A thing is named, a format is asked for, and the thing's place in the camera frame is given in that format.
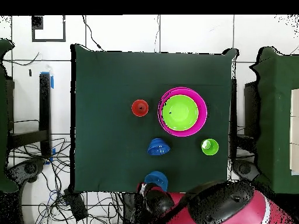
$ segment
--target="red cup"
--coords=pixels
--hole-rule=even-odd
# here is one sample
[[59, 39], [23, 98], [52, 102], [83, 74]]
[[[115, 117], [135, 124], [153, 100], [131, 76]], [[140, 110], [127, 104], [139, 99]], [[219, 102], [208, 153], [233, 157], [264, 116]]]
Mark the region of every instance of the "red cup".
[[148, 104], [145, 100], [136, 100], [132, 104], [132, 112], [137, 117], [145, 116], [148, 112]]

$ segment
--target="lime green bowl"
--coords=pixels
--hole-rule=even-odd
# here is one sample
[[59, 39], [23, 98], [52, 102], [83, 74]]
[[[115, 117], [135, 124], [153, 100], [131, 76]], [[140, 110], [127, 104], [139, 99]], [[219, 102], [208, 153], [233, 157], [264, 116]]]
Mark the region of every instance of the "lime green bowl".
[[197, 104], [190, 97], [178, 94], [170, 97], [162, 108], [162, 118], [168, 128], [185, 131], [191, 128], [199, 116]]

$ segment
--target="small green cup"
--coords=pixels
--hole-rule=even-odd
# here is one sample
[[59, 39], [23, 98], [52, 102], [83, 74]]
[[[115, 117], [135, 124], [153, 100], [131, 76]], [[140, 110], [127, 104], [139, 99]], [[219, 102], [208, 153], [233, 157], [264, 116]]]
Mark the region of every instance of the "small green cup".
[[211, 138], [205, 139], [201, 142], [201, 149], [206, 155], [215, 155], [219, 150], [219, 144]]

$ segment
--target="blue bowl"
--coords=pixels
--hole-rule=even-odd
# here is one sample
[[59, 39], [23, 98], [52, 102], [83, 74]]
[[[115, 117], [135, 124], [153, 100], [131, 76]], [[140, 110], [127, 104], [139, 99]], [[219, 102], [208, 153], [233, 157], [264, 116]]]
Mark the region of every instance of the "blue bowl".
[[150, 174], [146, 175], [144, 183], [155, 183], [157, 186], [160, 186], [163, 191], [167, 191], [168, 179], [160, 171], [152, 171]]
[[154, 138], [147, 149], [147, 153], [150, 155], [164, 155], [168, 151], [170, 151], [170, 147], [161, 138]]

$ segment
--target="magenta bowl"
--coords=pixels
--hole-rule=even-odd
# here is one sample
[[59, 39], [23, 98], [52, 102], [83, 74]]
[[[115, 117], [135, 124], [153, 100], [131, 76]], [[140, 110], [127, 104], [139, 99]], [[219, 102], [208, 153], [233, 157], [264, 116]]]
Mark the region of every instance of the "magenta bowl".
[[[197, 104], [197, 107], [199, 109], [199, 116], [197, 118], [197, 121], [195, 124], [184, 131], [175, 131], [173, 129], [170, 129], [167, 127], [165, 124], [163, 118], [162, 118], [162, 108], [164, 103], [172, 96], [174, 95], [186, 95], [189, 96], [192, 100], [195, 101]], [[192, 89], [189, 89], [188, 87], [175, 87], [173, 89], [168, 90], [161, 98], [159, 105], [158, 105], [158, 119], [165, 131], [170, 133], [171, 135], [174, 135], [176, 137], [188, 137], [193, 134], [195, 134], [197, 131], [199, 131], [204, 123], [206, 122], [207, 119], [207, 106], [206, 103], [204, 102], [203, 98], [200, 97], [200, 95], [195, 92]]]

